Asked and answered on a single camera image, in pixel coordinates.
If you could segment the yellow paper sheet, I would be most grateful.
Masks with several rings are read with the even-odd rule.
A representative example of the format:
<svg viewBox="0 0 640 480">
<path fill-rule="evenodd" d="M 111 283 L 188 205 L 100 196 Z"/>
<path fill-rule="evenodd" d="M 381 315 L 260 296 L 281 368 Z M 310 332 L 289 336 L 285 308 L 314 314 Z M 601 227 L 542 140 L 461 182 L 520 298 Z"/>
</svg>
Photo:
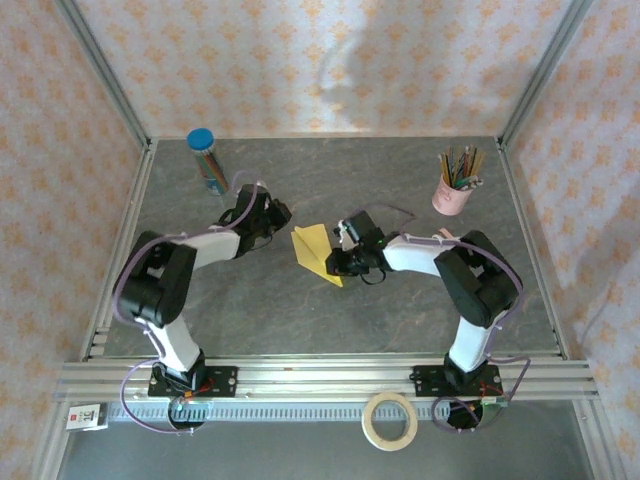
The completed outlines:
<svg viewBox="0 0 640 480">
<path fill-rule="evenodd" d="M 332 248 L 324 224 L 295 226 L 291 232 L 291 239 L 300 266 L 338 287 L 343 286 L 339 276 L 327 272 L 326 260 L 332 253 Z"/>
</svg>

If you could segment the clear pencil tube blue lid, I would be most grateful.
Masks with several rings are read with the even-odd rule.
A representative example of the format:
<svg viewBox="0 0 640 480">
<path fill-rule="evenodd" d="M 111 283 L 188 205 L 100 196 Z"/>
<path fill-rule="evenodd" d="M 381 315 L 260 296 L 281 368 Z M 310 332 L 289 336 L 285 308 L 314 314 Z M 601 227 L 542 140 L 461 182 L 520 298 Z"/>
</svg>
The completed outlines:
<svg viewBox="0 0 640 480">
<path fill-rule="evenodd" d="M 217 158 L 213 132 L 207 128 L 196 128 L 188 133 L 186 142 L 194 155 L 206 188 L 215 195 L 225 195 L 229 184 Z"/>
</svg>

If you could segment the pink pencil cup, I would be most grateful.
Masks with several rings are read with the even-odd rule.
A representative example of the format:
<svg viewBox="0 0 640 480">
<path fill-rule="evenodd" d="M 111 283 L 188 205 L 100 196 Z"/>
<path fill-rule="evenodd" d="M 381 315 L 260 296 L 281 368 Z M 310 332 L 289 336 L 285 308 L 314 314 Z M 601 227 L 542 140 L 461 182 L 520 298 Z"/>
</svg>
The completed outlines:
<svg viewBox="0 0 640 480">
<path fill-rule="evenodd" d="M 462 212 L 473 189 L 456 190 L 450 187 L 441 175 L 439 183 L 432 196 L 432 205 L 437 212 L 445 216 L 455 216 Z"/>
</svg>

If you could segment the masking tape roll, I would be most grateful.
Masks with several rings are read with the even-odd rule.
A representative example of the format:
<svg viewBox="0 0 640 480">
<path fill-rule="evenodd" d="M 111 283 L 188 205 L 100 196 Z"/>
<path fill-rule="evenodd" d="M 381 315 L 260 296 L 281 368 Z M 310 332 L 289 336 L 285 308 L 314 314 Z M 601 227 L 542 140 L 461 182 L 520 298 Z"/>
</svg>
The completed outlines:
<svg viewBox="0 0 640 480">
<path fill-rule="evenodd" d="M 375 411 L 385 402 L 398 405 L 407 417 L 403 434 L 393 440 L 380 436 L 373 425 L 373 415 Z M 364 406 L 361 416 L 361 427 L 365 438 L 371 445 L 383 452 L 400 451 L 410 445 L 417 435 L 418 422 L 419 420 L 413 404 L 404 395 L 395 392 L 375 394 Z"/>
</svg>

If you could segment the white label card red mark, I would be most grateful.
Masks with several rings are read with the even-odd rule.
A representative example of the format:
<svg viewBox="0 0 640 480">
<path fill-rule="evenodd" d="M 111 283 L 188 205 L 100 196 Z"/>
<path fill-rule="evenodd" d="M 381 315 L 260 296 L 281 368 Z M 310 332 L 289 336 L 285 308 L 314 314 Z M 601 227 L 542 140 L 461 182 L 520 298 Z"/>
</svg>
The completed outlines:
<svg viewBox="0 0 640 480">
<path fill-rule="evenodd" d="M 98 431 L 108 427 L 108 404 L 95 403 L 71 406 L 66 420 L 66 430 Z"/>
</svg>

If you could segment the long aluminium mounting rail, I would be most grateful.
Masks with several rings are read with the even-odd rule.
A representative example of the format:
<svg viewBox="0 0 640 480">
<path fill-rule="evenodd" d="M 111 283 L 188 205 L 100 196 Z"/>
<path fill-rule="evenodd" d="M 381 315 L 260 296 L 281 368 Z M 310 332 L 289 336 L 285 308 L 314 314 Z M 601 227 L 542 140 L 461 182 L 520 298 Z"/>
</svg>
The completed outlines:
<svg viewBox="0 0 640 480">
<path fill-rule="evenodd" d="M 137 363 L 133 358 L 93 358 L 65 363 L 54 388 L 57 401 L 115 401 L 121 382 Z M 440 365 L 436 357 L 409 354 L 249 355 L 209 358 L 212 366 L 239 368 L 236 398 L 250 402 L 365 401 L 376 393 L 393 391 L 413 396 L 409 380 L 418 365 Z M 522 381 L 516 379 L 523 360 L 499 367 L 503 389 L 527 400 L 582 400 L 599 397 L 594 374 L 582 360 L 533 357 Z"/>
</svg>

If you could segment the aluminium table side rail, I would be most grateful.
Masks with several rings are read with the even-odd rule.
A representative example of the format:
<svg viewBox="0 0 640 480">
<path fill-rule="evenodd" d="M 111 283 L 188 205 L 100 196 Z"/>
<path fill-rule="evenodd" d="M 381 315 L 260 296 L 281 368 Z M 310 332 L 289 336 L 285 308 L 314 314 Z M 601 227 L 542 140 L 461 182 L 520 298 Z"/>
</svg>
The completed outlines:
<svg viewBox="0 0 640 480">
<path fill-rule="evenodd" d="M 112 322 L 112 289 L 130 252 L 157 145 L 158 139 L 152 138 L 141 151 L 140 161 L 128 190 L 97 303 L 91 314 L 87 333 L 80 350 L 79 359 L 81 362 L 86 362 L 95 356 L 100 357 L 104 353 L 104 343 Z"/>
<path fill-rule="evenodd" d="M 552 296 L 550 294 L 550 290 L 548 288 L 548 282 L 545 279 L 543 269 L 541 268 L 541 265 L 540 265 L 540 258 L 537 251 L 537 245 L 533 237 L 531 224 L 529 222 L 529 218 L 525 210 L 525 204 L 521 199 L 521 196 L 519 195 L 518 185 L 516 182 L 516 178 L 514 176 L 513 169 L 509 163 L 509 159 L 508 159 L 505 147 L 502 144 L 502 138 L 499 136 L 494 136 L 493 139 L 495 142 L 496 150 L 498 152 L 498 156 L 500 158 L 501 166 L 505 174 L 507 184 L 509 186 L 509 190 L 511 192 L 514 207 L 516 209 L 516 213 L 519 219 L 519 224 L 523 232 L 524 240 L 527 246 L 528 255 L 531 260 L 532 268 L 534 270 L 534 274 L 536 277 L 536 285 L 540 294 L 540 298 L 544 303 L 546 316 L 547 316 L 547 319 L 549 320 L 551 331 L 553 333 L 553 338 L 557 345 L 558 355 L 563 360 L 570 360 L 571 355 L 570 355 L 570 352 L 567 350 L 564 333 L 562 332 L 561 325 L 559 324 L 559 321 L 558 321 L 556 307 L 554 305 Z"/>
</svg>

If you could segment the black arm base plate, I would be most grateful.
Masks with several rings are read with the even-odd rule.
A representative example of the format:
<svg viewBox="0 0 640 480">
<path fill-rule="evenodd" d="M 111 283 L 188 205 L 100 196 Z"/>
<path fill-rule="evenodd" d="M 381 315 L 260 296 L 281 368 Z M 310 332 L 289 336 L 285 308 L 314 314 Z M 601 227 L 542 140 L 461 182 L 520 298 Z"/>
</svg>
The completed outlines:
<svg viewBox="0 0 640 480">
<path fill-rule="evenodd" d="M 409 379 L 417 397 L 483 397 L 504 393 L 498 367 L 489 364 L 468 373 L 453 365 L 417 365 Z"/>
<path fill-rule="evenodd" d="M 151 370 L 147 395 L 149 397 L 186 398 L 224 397 L 236 395 L 238 368 L 234 366 L 206 366 L 204 380 L 198 388 L 187 388 L 177 380 L 167 377 L 161 367 L 156 364 Z"/>
</svg>

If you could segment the aluminium frame post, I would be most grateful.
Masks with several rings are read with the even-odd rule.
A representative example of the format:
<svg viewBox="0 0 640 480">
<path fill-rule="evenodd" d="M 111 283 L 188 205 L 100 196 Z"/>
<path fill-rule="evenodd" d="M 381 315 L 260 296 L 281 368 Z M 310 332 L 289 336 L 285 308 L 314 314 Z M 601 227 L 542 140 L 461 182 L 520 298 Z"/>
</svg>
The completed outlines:
<svg viewBox="0 0 640 480">
<path fill-rule="evenodd" d="M 117 78 L 88 21 L 76 0 L 53 0 L 54 4 L 77 38 L 84 54 L 123 118 L 128 131 L 143 148 L 151 143 L 151 137 L 135 112 L 132 103 Z"/>
<path fill-rule="evenodd" d="M 593 3 L 594 0 L 571 0 L 503 132 L 495 138 L 501 151 L 507 151 L 516 139 Z"/>
</svg>

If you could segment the aluminium frame bar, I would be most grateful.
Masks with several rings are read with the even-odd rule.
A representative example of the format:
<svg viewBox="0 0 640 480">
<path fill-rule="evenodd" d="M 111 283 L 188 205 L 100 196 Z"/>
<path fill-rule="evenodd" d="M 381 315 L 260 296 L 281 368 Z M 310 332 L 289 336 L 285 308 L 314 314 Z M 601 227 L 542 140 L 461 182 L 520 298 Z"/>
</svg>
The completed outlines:
<svg viewBox="0 0 640 480">
<path fill-rule="evenodd" d="M 627 480 L 602 402 L 574 400 L 574 412 L 595 480 Z"/>
<path fill-rule="evenodd" d="M 34 454 L 31 480 L 57 480 L 69 439 L 66 422 L 70 407 L 69 402 L 52 403 Z"/>
</svg>

